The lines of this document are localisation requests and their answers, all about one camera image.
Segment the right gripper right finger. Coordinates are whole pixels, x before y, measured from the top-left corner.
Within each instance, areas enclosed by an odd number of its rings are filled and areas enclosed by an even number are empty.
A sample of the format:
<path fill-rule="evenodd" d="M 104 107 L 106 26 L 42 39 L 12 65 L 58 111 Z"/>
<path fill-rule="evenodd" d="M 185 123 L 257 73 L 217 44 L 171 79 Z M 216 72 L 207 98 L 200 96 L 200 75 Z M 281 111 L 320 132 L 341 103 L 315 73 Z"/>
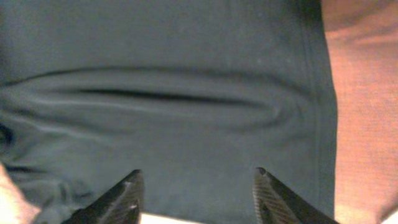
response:
<path fill-rule="evenodd" d="M 338 224 L 262 167 L 255 171 L 252 192 L 258 224 Z"/>

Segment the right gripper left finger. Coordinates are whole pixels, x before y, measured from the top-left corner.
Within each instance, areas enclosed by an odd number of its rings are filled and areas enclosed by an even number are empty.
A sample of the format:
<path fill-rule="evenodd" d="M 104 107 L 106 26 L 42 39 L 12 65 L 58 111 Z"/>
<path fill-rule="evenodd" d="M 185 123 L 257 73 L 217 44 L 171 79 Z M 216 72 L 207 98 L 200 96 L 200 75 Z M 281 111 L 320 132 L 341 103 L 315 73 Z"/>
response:
<path fill-rule="evenodd" d="M 141 170 L 134 170 L 64 224 L 139 224 L 143 208 L 144 179 Z"/>

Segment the black t-shirt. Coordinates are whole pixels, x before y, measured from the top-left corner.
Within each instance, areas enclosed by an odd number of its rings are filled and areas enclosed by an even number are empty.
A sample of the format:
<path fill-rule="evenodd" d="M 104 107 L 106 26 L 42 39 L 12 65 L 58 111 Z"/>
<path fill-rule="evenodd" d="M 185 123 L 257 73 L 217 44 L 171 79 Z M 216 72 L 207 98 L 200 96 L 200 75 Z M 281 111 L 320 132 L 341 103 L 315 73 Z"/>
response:
<path fill-rule="evenodd" d="M 263 167 L 334 214 L 319 0 L 1 2 L 1 162 L 37 223 L 133 170 L 149 213 L 254 223 Z"/>

